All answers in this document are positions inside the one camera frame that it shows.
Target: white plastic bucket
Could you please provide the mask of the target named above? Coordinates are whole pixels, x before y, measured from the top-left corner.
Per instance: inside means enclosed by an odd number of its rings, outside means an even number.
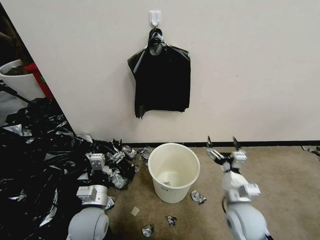
[[[197,180],[200,162],[189,148],[166,143],[150,154],[148,168],[158,197],[167,203],[177,203],[184,199]]]

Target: pile of black plastic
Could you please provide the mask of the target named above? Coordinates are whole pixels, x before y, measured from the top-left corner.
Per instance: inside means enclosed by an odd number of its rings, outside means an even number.
[[[55,100],[38,98],[0,128],[0,238],[65,239],[71,218],[81,210],[79,186],[114,186],[107,174],[92,174],[91,153],[113,155],[121,142],[77,137]],[[125,156],[106,165],[125,180],[135,168]],[[87,173],[88,180],[77,178]]]

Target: white wall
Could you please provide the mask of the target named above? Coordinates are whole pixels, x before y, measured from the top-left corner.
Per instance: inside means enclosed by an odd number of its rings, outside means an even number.
[[[320,139],[318,0],[2,0],[78,133],[124,142]],[[190,51],[185,113],[134,115],[127,59],[147,42]]]

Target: black cable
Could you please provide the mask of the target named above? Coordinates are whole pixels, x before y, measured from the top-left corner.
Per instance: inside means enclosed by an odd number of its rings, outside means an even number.
[[[226,196],[223,196],[222,201],[221,201],[222,210],[224,211],[224,213],[226,213],[226,209],[224,208],[224,200],[226,200]]]
[[[8,87],[7,85],[4,84],[0,84],[0,91],[4,91],[6,93],[9,93],[12,96],[15,96],[17,98],[20,98],[22,101],[25,101],[26,103],[30,103],[30,101],[28,99],[25,99],[24,97],[22,97],[21,95],[18,94],[17,91],[15,91],[14,89],[12,89],[11,87]]]

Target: red object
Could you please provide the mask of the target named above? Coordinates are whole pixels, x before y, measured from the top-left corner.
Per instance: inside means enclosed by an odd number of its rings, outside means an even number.
[[[50,88],[48,87],[47,83],[44,81],[44,78],[42,77],[41,72],[39,71],[37,65],[35,63],[31,63],[30,65],[26,66],[24,69],[27,71],[30,71],[33,74],[34,78],[37,80],[46,98],[54,99],[54,96]]]

